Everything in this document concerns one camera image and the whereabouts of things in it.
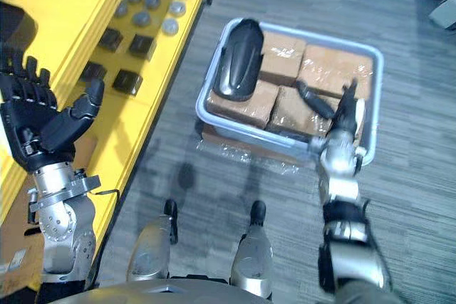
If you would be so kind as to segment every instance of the cardboard box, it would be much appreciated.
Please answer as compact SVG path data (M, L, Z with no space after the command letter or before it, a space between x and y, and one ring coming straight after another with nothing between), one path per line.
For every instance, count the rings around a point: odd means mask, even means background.
M355 97L368 99L371 94L372 58L334 50L323 46L307 45L298 79L307 82L320 94L340 98L342 87L358 79Z
M88 166L96 143L96 138L86 135L76 141L75 169ZM28 285L37 290L40 283L44 237L38 225L27 223L27 191L34 186L33 178L27 176L0 226L0 298Z
M334 110L337 110L339 99L323 95L321 98L328 102ZM280 87L268 130L324 137L330 125L330 120L323 119L306 105L297 89Z
M237 122L265 128L278 92L278 86L261 80L256 82L254 94L247 101L227 100L211 90L207 99L207 110Z
M302 163L298 162L298 160L287 156L286 154L274 152L257 145L247 144L246 142L240 142L239 140L232 140L226 137L222 137L221 135L217 134L213 126L208 124L204 124L201 136L203 140L216 145L229 145L235 149L250 151L252 154L255 154L259 157L276 159L280 162L285 162L290 165L302 165Z
M293 85L299 74L306 42L270 31L263 31L263 34L260 79L275 85Z

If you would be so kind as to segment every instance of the robotic arm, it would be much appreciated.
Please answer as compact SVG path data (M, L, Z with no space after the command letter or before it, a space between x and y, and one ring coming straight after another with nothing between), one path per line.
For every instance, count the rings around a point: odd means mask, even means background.
M384 288L387 270L371 233L355 178L363 161L353 146L357 128L356 80L345 88L336 113L322 105L322 100L315 101L316 97L309 95L305 85L298 84L298 89L306 103L333 120L318 160L318 187L325 223L324 243L318 258L320 286L329 293L339 291L350 281Z
M33 175L28 219L44 239L42 286L38 303L47 303L84 289L92 257L95 208L86 196L100 186L98 176L73 170L74 141L92 124L101 106L104 84L95 80L71 108L57 111L49 88L50 73L36 74L36 59L0 46L1 124L14 160Z

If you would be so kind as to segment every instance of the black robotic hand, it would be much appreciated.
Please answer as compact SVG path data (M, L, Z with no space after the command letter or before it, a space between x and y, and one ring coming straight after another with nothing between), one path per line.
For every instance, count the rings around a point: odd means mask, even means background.
M49 88L50 73L36 74L36 59L0 46L0 116L11 153L27 172L58 162L72 162L74 142L92 124L103 99L104 83L94 80L73 107L57 111Z
M316 113L325 119L331 119L331 128L328 134L332 130L344 130L348 131L353 135L353 139L356 133L356 99L355 92L358 81L354 78L349 87L343 87L343 96L339 102L337 111L334 112L331 106L326 103L325 100L320 98L312 90L309 89L307 84L303 81L297 81L296 87L298 93L304 102Z

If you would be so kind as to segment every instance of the plastic bin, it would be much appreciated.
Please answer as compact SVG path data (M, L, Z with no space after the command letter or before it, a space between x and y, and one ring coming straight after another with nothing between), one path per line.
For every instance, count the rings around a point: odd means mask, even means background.
M321 138L313 138L310 142L303 142L289 137L260 130L259 128L235 122L230 119L219 117L207 112L206 102L212 85L214 83L217 66L220 60L220 53L231 30L243 18L232 19L222 32L222 36L216 47L209 69L204 79L202 89L199 93L196 112L198 117L214 126L217 133L223 137L239 140L249 144L261 145L262 147L284 153L296 158L297 160L309 160L317 156L318 147L321 146ZM366 155L363 159L363 165L372 162L375 156L375 146L377 143L377 126L378 126L378 111L380 108L380 93L383 78L383 54L372 46L366 46L344 39L334 38L330 36L320 35L285 26L274 25L270 23L260 23L261 29L265 31L273 31L282 33L288 36L305 39L308 43L327 46L339 50L349 51L358 55L369 56L373 59L373 76L371 80L370 98L366 101L366 115L363 127L363 134L360 141L360 146L366 149Z

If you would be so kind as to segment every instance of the yellow shelf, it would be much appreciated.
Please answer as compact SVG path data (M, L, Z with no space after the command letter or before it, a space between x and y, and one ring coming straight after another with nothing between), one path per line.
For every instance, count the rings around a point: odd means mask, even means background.
M97 47L89 58L90 61L100 63L107 69L103 104L97 119L88 131L89 135L98 138L87 170L90 175L100 176L101 188L96 191L124 190L203 2L180 0L186 4L186 13L177 19L177 34L166 36L160 27L163 19L169 17L167 9L171 1L173 0L161 0L159 9L150 11L152 23L146 28L138 28L131 24L131 17L143 10L143 4L129 4L128 15L121 19L114 18L108 25L123 35L117 51L112 53ZM128 47L136 33L155 38L156 48L150 61L144 61L128 53ZM111 88L121 68L134 71L143 78L135 97ZM68 99L68 105L83 92L83 86L82 83L77 84ZM93 229L98 250L110 222L116 197L114 194L89 196L95 204Z
M58 103L68 99L120 0L2 0L23 8L38 31L26 56L51 72ZM0 147L0 224L11 207L26 173Z

